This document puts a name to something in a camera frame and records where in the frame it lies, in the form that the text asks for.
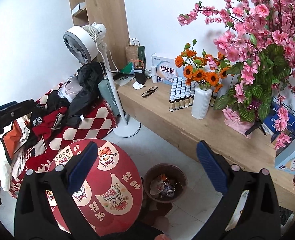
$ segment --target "checkered blanket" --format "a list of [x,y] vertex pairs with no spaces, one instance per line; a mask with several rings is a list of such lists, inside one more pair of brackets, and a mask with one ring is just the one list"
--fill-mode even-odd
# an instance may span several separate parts
[[[38,100],[38,103],[46,105],[47,97],[53,90],[58,90],[62,84],[54,87],[48,93]],[[111,129],[116,127],[116,120],[112,110],[104,99],[99,99],[91,106],[91,110],[84,116],[84,120],[80,123],[77,129],[70,127],[63,127],[55,138],[52,139],[44,154],[33,156],[34,147],[25,151],[25,158],[27,159],[24,171],[18,176],[17,179],[12,177],[10,182],[9,193],[12,197],[17,198],[23,177],[28,169],[33,169],[36,172],[46,172],[51,162],[57,153],[70,145],[73,142],[90,139],[90,138],[104,138]]]

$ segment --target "fan head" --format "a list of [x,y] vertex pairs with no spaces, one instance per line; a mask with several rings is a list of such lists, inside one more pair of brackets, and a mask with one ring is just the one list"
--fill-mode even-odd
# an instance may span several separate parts
[[63,40],[69,51],[83,64],[91,62],[97,56],[97,44],[105,36],[106,29],[102,24],[73,26],[63,35]]

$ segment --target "trash can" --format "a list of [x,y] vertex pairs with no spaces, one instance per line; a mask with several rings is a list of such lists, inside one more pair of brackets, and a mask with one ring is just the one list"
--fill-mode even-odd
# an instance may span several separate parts
[[[175,188],[174,197],[164,196],[162,198],[154,198],[150,194],[150,185],[151,182],[156,179],[159,175],[165,174],[167,177],[171,179],[175,179],[177,185]],[[171,203],[178,200],[185,192],[187,187],[187,178],[183,171],[181,171],[177,166],[167,163],[158,164],[152,168],[150,168],[144,177],[143,183],[144,190],[146,194],[152,200],[159,203]]]

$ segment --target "blue gripper pad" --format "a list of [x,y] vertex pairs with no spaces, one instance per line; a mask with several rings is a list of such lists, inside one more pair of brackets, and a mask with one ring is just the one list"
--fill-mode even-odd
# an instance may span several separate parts
[[82,184],[96,161],[98,153],[97,144],[89,142],[80,155],[74,155],[66,166],[74,165],[74,168],[68,174],[68,187],[69,194],[77,192],[82,187]]
[[223,156],[215,154],[205,141],[200,141],[197,144],[196,154],[215,190],[223,195],[226,194],[228,190],[226,168],[229,168],[227,161]]

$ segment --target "eyeglasses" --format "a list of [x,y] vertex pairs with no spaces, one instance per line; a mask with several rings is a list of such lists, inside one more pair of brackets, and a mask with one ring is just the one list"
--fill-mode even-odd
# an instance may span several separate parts
[[148,91],[144,92],[142,94],[142,97],[147,98],[149,95],[153,94],[156,90],[158,90],[158,87],[152,87]]

